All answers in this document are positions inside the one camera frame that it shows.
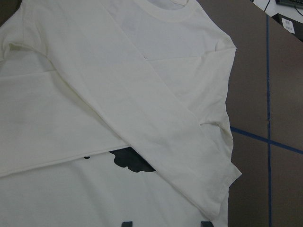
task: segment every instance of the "sticker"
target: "sticker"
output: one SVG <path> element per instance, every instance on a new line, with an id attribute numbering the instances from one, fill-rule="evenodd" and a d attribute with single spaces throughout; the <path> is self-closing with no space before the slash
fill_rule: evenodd
<path id="1" fill-rule="evenodd" d="M 291 21 L 282 18 L 282 24 L 287 31 L 294 34 L 294 25 Z"/>

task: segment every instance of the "black object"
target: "black object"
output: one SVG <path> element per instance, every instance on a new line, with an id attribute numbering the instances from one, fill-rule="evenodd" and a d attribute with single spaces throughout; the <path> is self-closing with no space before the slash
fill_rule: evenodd
<path id="1" fill-rule="evenodd" d="M 129 170 L 135 173 L 140 171 L 155 171 L 154 168 L 131 147 L 110 151 L 110 153 L 115 155 L 114 163 L 120 167 L 128 167 Z"/>
<path id="2" fill-rule="evenodd" d="M 210 221 L 201 221 L 201 227 L 214 227 Z"/>
<path id="3" fill-rule="evenodd" d="M 302 42 L 303 42 L 303 24 L 296 21 L 296 20 L 293 20 L 291 18 L 288 18 L 288 17 L 285 17 L 279 13 L 275 14 L 272 16 L 272 18 L 280 23 L 282 26 L 283 26 L 283 23 L 282 23 L 282 18 L 286 19 L 286 20 L 289 20 L 293 23 L 293 26 L 294 26 L 294 36 L 296 36 L 298 39 L 300 39 Z"/>
<path id="4" fill-rule="evenodd" d="M 303 0 L 276 0 L 277 4 L 303 9 Z"/>
<path id="5" fill-rule="evenodd" d="M 133 227 L 133 222 L 132 221 L 125 221 L 122 223 L 121 227 Z"/>

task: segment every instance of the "white t-shirt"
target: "white t-shirt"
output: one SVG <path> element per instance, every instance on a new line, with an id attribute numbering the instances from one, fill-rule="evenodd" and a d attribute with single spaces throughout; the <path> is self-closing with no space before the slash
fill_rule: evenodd
<path id="1" fill-rule="evenodd" d="M 225 110 L 235 48 L 196 1 L 168 11 L 148 1 L 26 0 L 0 42 L 0 60 L 15 44 L 56 69 L 1 79 L 1 175 L 132 146 L 210 220 L 218 215 L 239 176 Z"/>

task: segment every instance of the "t-shirt sleeve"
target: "t-shirt sleeve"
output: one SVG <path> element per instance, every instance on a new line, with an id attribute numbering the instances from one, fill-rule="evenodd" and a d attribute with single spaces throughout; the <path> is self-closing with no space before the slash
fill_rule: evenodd
<path id="1" fill-rule="evenodd" d="M 159 175 L 210 220 L 219 214 L 239 171 L 99 0 L 24 0 L 14 18 L 0 34 L 2 58 L 9 43 L 19 42 L 44 54 L 69 87 Z"/>

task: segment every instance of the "black keyboard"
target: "black keyboard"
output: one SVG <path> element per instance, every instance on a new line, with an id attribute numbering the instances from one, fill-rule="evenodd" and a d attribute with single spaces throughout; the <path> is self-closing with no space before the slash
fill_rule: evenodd
<path id="1" fill-rule="evenodd" d="M 276 0 L 277 4 L 303 9 L 303 0 Z"/>

